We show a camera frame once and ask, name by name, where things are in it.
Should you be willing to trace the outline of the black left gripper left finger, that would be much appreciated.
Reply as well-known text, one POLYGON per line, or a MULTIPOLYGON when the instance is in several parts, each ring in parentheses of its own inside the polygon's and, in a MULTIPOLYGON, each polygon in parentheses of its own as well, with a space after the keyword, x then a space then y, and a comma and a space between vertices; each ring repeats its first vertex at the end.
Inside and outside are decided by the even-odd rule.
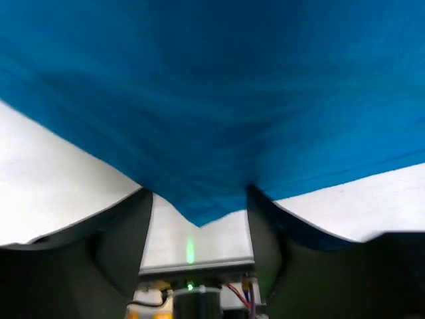
POLYGON ((123 318, 152 206, 152 192, 141 189, 31 244, 1 247, 1 317, 123 318))

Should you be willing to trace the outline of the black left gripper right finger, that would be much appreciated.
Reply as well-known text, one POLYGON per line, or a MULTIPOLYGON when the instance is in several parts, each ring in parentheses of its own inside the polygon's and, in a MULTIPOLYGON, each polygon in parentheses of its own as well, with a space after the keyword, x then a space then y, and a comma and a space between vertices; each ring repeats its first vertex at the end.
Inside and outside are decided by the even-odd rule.
POLYGON ((270 318, 423 318, 424 234, 340 239, 247 189, 255 271, 270 318))

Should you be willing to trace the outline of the blue t-shirt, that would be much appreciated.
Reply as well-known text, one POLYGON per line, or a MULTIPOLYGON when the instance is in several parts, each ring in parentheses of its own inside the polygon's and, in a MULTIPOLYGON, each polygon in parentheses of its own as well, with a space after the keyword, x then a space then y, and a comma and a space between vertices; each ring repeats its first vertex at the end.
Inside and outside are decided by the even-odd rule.
POLYGON ((1 98, 201 226, 424 161, 424 2, 2 1, 1 98))

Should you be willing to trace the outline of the aluminium front rail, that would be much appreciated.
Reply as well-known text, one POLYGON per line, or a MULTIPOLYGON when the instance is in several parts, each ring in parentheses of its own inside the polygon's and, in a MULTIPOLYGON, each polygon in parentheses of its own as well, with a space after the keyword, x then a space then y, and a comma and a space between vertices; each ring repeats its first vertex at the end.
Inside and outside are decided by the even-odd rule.
POLYGON ((231 259, 217 259, 213 261, 202 261, 193 263, 181 263, 165 266, 143 266, 140 268, 139 276, 148 276, 151 274, 159 274, 164 272, 178 272, 180 270, 197 270, 207 268, 219 268, 230 267, 230 266, 246 266, 253 265, 253 257, 239 257, 231 259))

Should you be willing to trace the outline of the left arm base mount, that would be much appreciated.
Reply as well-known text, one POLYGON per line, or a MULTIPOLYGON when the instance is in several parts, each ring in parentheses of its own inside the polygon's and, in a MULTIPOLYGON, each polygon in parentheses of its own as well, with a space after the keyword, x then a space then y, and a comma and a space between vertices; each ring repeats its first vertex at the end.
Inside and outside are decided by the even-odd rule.
POLYGON ((265 305, 255 293, 251 273, 217 274, 204 278, 151 280, 141 290, 158 290, 158 303, 133 299, 126 318, 141 318, 135 308, 154 310, 154 318, 267 318, 265 305))

